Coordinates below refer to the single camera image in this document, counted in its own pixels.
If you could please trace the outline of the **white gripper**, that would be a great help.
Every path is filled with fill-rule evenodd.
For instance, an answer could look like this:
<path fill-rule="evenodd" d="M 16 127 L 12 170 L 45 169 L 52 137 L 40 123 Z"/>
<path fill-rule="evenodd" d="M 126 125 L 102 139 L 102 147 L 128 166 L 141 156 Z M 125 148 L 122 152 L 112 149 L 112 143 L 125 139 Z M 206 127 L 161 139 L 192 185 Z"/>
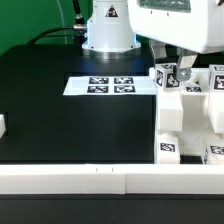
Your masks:
<path fill-rule="evenodd" d="M 190 79 L 197 53 L 224 51 L 224 0 L 128 0 L 128 10 L 132 30 L 153 39 L 155 64 L 167 59 L 165 43 L 180 47 L 180 82 Z"/>

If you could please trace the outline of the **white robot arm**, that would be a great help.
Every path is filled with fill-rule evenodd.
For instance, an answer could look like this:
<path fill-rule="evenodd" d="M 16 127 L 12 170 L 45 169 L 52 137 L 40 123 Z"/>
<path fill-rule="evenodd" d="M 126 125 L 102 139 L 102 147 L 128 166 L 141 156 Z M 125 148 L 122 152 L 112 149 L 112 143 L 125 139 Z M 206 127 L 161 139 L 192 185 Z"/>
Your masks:
<path fill-rule="evenodd" d="M 151 40 L 156 59 L 167 44 L 177 47 L 175 72 L 185 81 L 199 54 L 224 51 L 224 0 L 93 0 L 82 48 L 115 57 L 138 49 L 138 35 Z"/>

